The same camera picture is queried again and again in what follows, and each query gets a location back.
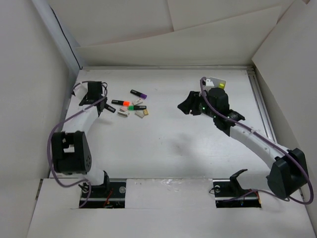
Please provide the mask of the pink white stapler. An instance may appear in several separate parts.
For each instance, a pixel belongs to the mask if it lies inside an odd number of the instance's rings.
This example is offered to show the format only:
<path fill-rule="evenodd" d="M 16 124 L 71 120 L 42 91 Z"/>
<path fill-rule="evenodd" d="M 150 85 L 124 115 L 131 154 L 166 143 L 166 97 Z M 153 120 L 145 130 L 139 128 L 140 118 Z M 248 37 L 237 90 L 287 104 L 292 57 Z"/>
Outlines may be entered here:
<path fill-rule="evenodd" d="M 130 113 L 127 107 L 120 107 L 117 114 L 121 117 L 129 117 Z"/>

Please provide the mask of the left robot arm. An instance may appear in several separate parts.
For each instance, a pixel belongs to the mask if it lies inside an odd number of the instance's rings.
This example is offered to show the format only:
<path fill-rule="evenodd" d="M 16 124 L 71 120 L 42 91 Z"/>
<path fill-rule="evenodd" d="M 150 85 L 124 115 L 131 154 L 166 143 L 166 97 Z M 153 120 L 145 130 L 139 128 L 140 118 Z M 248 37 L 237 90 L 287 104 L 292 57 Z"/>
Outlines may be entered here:
<path fill-rule="evenodd" d="M 107 173 L 93 163 L 87 133 L 106 107 L 107 84 L 101 81 L 87 81 L 87 92 L 80 98 L 78 83 L 73 87 L 72 102 L 77 106 L 73 115 L 56 125 L 49 135 L 47 153 L 52 176 L 62 187 L 77 185 L 62 184 L 58 174 L 75 174 L 93 186 L 98 196 L 106 196 L 110 192 Z"/>

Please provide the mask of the blue cap highlighter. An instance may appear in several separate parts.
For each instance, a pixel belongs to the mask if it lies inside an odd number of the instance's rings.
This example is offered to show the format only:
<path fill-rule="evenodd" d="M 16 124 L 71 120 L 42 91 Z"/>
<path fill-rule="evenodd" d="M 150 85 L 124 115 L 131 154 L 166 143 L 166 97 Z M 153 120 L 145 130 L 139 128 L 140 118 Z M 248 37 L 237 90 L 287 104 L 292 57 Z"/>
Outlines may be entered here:
<path fill-rule="evenodd" d="M 115 112 L 116 112 L 116 109 L 115 109 L 114 107 L 112 107 L 111 105 L 105 104 L 105 105 L 104 105 L 104 108 L 105 108 L 107 111 L 111 112 L 111 113 L 115 113 Z"/>

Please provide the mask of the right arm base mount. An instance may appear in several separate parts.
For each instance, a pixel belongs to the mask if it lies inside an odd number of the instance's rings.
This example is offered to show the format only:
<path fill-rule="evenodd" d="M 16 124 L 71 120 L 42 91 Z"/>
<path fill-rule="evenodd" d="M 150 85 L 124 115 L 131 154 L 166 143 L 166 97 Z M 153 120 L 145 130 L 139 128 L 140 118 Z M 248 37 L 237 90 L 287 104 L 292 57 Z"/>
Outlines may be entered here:
<path fill-rule="evenodd" d="M 209 190 L 214 195 L 216 208 L 261 208 L 258 192 L 243 189 L 238 182 L 238 177 L 247 171 L 241 169 L 229 178 L 215 178 L 213 187 Z"/>

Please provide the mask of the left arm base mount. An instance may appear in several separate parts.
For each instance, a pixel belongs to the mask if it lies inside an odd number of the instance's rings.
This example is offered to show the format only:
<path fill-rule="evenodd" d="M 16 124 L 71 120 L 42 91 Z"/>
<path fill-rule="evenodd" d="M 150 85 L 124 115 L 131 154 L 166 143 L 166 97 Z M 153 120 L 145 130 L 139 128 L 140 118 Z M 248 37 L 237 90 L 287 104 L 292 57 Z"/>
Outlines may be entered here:
<path fill-rule="evenodd" d="M 123 209 L 125 208 L 126 179 L 110 179 L 104 172 L 104 183 L 93 185 L 90 196 L 87 183 L 79 185 L 82 189 L 79 208 L 85 209 Z"/>

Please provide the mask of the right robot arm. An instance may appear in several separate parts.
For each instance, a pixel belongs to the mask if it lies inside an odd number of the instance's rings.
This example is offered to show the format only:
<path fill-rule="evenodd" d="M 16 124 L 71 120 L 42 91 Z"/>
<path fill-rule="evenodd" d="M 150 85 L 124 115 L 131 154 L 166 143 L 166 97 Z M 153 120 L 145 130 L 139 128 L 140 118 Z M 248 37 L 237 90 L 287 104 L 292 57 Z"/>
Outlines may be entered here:
<path fill-rule="evenodd" d="M 298 148 L 290 150 L 282 147 L 242 124 L 245 117 L 230 108 L 224 89 L 191 91 L 186 100 L 177 107 L 186 115 L 204 114 L 211 117 L 219 130 L 260 157 L 270 169 L 266 179 L 275 196 L 281 199 L 289 198 L 302 186 L 312 185 L 304 153 Z"/>

